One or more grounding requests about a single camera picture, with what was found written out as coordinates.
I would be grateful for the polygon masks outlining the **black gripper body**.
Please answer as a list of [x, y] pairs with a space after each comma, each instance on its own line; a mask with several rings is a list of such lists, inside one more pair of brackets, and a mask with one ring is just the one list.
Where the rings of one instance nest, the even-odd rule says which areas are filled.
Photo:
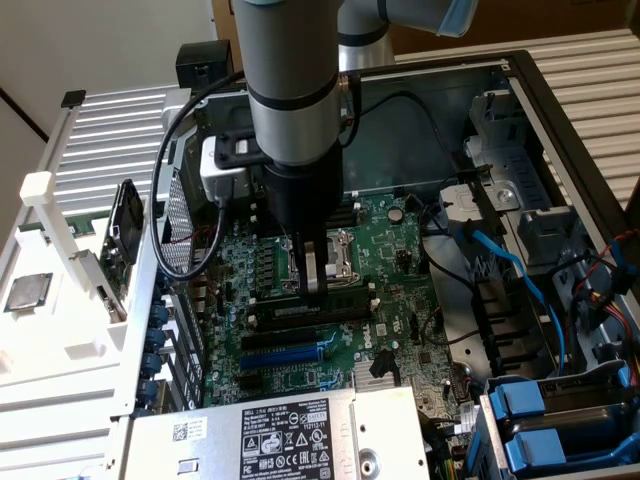
[[334, 143], [308, 165], [263, 165], [262, 176], [273, 216], [292, 236], [314, 241], [323, 235], [344, 193], [342, 146]]

